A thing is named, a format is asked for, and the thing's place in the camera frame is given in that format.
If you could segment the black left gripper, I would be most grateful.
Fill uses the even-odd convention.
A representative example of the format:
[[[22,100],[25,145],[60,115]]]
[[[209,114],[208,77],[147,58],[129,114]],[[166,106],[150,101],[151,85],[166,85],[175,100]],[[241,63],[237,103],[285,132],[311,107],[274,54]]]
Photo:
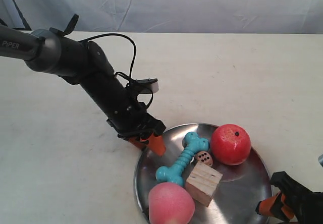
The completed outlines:
[[[147,112],[148,105],[137,100],[138,89],[145,88],[121,72],[96,70],[80,79],[81,87],[108,117],[118,137],[128,140],[143,151],[146,145],[140,138],[148,138],[148,148],[163,156],[166,147],[162,137],[166,126]]]

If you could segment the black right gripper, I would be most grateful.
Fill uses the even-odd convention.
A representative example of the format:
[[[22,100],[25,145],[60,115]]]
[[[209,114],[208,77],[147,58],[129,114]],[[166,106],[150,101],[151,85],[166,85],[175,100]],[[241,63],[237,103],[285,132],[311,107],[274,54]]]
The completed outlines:
[[[258,203],[259,215],[274,216],[280,220],[299,223],[322,223],[322,192],[313,192],[291,178],[286,172],[273,173],[270,184],[280,192]]]

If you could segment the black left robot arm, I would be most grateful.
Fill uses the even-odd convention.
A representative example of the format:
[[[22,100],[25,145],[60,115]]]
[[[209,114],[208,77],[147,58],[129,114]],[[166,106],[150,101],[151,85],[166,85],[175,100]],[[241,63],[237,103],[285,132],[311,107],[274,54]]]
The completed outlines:
[[[115,72],[94,37],[70,39],[78,19],[75,14],[64,31],[50,28],[24,33],[3,25],[1,56],[21,59],[33,71],[80,85],[107,116],[119,138],[162,156],[166,127],[147,112],[149,104],[137,99],[139,94],[157,92],[157,79],[134,80],[130,74]]]

